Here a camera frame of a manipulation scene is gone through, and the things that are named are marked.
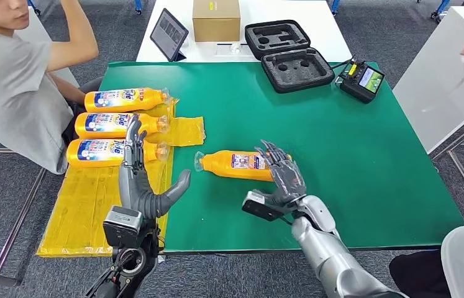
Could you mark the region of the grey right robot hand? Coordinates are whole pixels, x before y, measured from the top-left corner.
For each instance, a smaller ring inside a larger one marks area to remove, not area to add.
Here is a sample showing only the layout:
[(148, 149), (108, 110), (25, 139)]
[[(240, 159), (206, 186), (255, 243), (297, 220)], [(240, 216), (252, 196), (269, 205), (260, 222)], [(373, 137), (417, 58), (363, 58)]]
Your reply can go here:
[(254, 189), (253, 192), (264, 196), (265, 202), (278, 207), (283, 207), (306, 195), (306, 184), (297, 163), (274, 143), (260, 141), (266, 148), (255, 147), (255, 149), (264, 158), (276, 189), (272, 194), (258, 189)]

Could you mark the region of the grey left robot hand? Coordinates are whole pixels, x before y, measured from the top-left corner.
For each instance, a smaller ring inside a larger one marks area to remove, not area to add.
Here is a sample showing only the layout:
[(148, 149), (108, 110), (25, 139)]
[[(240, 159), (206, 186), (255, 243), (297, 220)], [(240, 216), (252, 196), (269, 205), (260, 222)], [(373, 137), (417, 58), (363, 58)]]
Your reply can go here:
[(119, 192), (122, 207), (140, 212), (144, 219), (155, 219), (165, 215), (189, 188), (191, 170), (182, 170), (172, 186), (161, 194), (155, 194), (144, 165), (143, 141), (147, 133), (139, 132), (141, 124), (139, 116), (132, 114), (119, 168)]

